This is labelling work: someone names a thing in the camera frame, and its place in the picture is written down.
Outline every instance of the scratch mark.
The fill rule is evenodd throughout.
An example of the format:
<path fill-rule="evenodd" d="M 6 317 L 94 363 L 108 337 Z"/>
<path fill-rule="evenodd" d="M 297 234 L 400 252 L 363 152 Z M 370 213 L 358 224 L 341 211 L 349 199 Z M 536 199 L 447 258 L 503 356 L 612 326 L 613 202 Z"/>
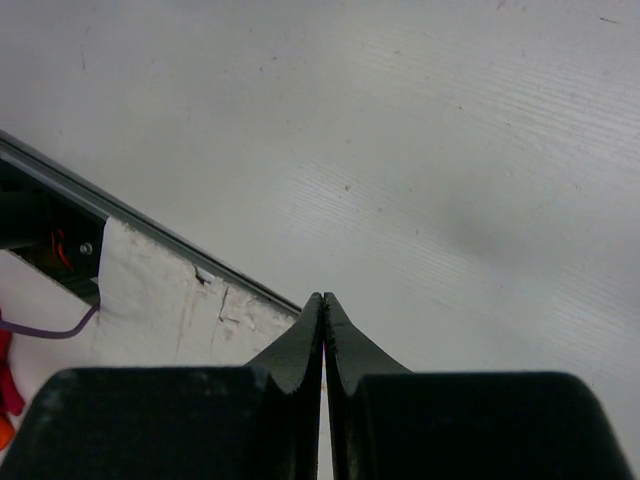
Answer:
<path fill-rule="evenodd" d="M 178 359 L 178 352 L 180 351 L 180 343 L 185 335 L 185 324 L 187 323 L 187 317 L 193 317 L 193 311 L 195 309 L 195 285 L 185 294 L 184 306 L 180 312 L 180 331 L 178 332 L 178 339 L 176 341 L 176 351 L 173 355 L 173 363 Z"/>
<path fill-rule="evenodd" d="M 87 65 L 86 65 L 86 63 L 84 61 L 84 43 L 82 45 L 80 45 L 80 60 L 82 61 L 82 70 L 86 70 L 87 69 Z"/>
<path fill-rule="evenodd" d="M 233 322 L 236 325 L 240 325 L 240 320 L 236 320 L 235 318 L 231 318 L 231 317 L 220 317 L 220 320 L 223 322 Z"/>
<path fill-rule="evenodd" d="M 456 311 L 457 311 L 457 310 L 456 310 L 454 307 L 452 307 L 451 305 L 448 305 L 448 304 L 446 304 L 446 303 L 444 303 L 444 302 L 441 302 L 440 300 L 436 300 L 435 298 L 431 298 L 431 297 L 430 297 L 430 298 L 429 298 L 429 301 L 431 301 L 431 302 L 435 303 L 436 305 L 440 305 L 441 307 L 446 308 L 447 310 L 451 310 L 452 312 L 456 312 Z"/>
<path fill-rule="evenodd" d="M 222 294 L 222 302 L 220 302 L 220 310 L 218 310 L 218 316 L 216 318 L 216 324 L 213 326 L 213 332 L 211 332 L 211 342 L 209 343 L 209 351 L 213 348 L 213 339 L 216 337 L 216 330 L 218 330 L 218 325 L 221 322 L 224 322 L 222 319 L 222 310 L 224 310 L 224 304 L 227 301 L 227 295 L 229 294 L 229 287 L 224 289 L 224 293 Z"/>

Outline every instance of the white wooden surface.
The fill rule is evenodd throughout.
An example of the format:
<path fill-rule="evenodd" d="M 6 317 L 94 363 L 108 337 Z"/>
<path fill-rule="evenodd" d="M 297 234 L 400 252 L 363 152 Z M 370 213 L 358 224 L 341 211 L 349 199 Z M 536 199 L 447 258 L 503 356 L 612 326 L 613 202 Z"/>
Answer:
<path fill-rule="evenodd" d="M 560 369 L 640 466 L 640 4 L 11 0 L 0 127 L 420 370 Z"/>

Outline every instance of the purple wire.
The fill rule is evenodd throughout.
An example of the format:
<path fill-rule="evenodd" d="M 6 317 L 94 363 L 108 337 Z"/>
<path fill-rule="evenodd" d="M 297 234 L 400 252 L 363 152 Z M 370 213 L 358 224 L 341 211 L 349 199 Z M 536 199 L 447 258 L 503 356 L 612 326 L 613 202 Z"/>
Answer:
<path fill-rule="evenodd" d="M 84 328 L 84 326 L 91 320 L 91 317 L 95 315 L 95 313 L 100 310 L 100 304 L 93 305 L 87 313 L 84 314 L 80 323 L 76 325 L 75 328 L 68 330 L 66 332 L 52 332 L 50 330 L 40 330 L 38 328 L 25 327 L 23 325 L 17 325 L 11 322 L 5 322 L 0 317 L 0 329 L 8 330 L 13 333 L 17 333 L 18 335 L 28 335 L 30 337 L 38 337 L 38 338 L 48 338 L 51 340 L 63 340 L 65 338 L 75 337 L 80 331 Z"/>

